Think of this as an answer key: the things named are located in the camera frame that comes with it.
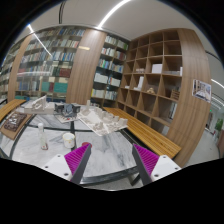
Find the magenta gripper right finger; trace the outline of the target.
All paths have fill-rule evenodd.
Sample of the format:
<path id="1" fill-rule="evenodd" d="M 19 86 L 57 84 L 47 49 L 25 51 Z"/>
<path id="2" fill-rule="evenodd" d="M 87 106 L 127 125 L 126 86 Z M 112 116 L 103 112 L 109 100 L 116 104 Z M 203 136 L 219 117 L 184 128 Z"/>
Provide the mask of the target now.
<path id="1" fill-rule="evenodd" d="M 132 154 L 135 159 L 142 183 L 144 185 L 150 184 L 152 182 L 151 174 L 159 160 L 159 156 L 137 144 L 133 145 Z"/>

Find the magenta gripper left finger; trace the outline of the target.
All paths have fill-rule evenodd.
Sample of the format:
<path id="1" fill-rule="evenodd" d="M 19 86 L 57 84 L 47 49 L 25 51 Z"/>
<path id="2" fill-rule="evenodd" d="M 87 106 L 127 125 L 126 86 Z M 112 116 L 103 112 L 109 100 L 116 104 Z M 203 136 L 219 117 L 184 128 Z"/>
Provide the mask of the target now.
<path id="1" fill-rule="evenodd" d="M 70 170 L 72 173 L 71 182 L 79 184 L 84 170 L 86 168 L 87 162 L 91 154 L 91 148 L 79 147 L 64 156 Z"/>

